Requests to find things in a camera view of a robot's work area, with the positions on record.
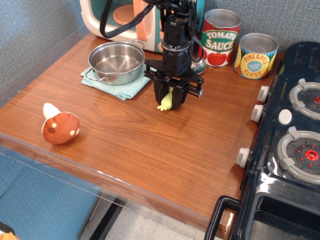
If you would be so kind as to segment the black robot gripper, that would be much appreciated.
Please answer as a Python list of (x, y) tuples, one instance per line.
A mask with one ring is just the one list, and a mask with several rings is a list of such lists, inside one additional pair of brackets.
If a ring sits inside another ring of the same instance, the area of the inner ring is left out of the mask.
[[(169, 92), (170, 78), (186, 79), (187, 71), (191, 67), (191, 63), (198, 63), (202, 58), (194, 58), (193, 40), (186, 42), (180, 46), (173, 46), (162, 42), (163, 54), (162, 59), (149, 59), (145, 63), (144, 75), (153, 80), (153, 89), (156, 101), (160, 104), (162, 99)], [(182, 86), (176, 86), (172, 89), (172, 110), (177, 110), (181, 104), (185, 102), (188, 90)]]

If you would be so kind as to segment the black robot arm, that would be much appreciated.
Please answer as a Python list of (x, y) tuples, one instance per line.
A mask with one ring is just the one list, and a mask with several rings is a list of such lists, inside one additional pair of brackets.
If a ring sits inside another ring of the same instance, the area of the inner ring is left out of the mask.
[(153, 81), (160, 111), (177, 110), (188, 94), (200, 97), (204, 79), (192, 69), (203, 55), (194, 57), (194, 45), (201, 46), (196, 34), (200, 21), (195, 0), (148, 0), (160, 12), (162, 59), (146, 59), (144, 75)]

